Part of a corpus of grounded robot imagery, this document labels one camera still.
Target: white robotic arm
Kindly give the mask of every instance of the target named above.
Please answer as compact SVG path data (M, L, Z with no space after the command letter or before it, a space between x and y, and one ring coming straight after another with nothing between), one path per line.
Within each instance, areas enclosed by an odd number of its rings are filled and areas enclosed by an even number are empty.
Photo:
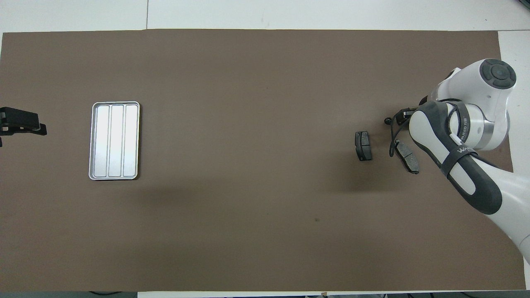
M456 68L412 114L409 132L464 199L530 260L530 179L498 169L474 151L496 148L507 135L506 105L515 80L514 70L496 59Z

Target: metal tray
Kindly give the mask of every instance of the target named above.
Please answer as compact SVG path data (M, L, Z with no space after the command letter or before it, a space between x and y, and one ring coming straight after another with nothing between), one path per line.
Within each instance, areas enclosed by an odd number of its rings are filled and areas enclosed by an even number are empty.
M131 180L138 175L140 104L96 102L92 106L89 177Z

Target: brown table surface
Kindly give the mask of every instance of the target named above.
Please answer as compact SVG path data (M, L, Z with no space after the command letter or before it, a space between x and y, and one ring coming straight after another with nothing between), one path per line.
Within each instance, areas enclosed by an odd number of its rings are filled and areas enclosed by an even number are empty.
M407 132L421 173L387 154L385 117L487 57L496 32L6 33L0 106L48 135L3 138L0 291L523 289ZM92 181L92 104L131 100L140 176ZM483 155L511 170L507 142Z

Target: white table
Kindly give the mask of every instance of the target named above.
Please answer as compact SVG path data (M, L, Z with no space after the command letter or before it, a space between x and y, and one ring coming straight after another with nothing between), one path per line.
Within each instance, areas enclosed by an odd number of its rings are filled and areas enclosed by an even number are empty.
M160 28L499 31L502 59L517 72L517 87L508 107L511 158L515 172L530 176L526 153L530 147L527 132L530 128L530 11L515 0L0 0L0 32ZM530 289L528 263L525 263L525 276L526 287ZM326 290L332 289L144 292L138 296L293 296L320 295ZM354 293L367 292L328 292L328 295Z

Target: silver metal tray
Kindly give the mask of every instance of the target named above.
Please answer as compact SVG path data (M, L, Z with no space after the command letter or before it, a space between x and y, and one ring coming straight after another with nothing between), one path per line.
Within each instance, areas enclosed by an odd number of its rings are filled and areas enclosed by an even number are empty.
M131 180L138 175L140 104L96 102L92 106L89 177Z

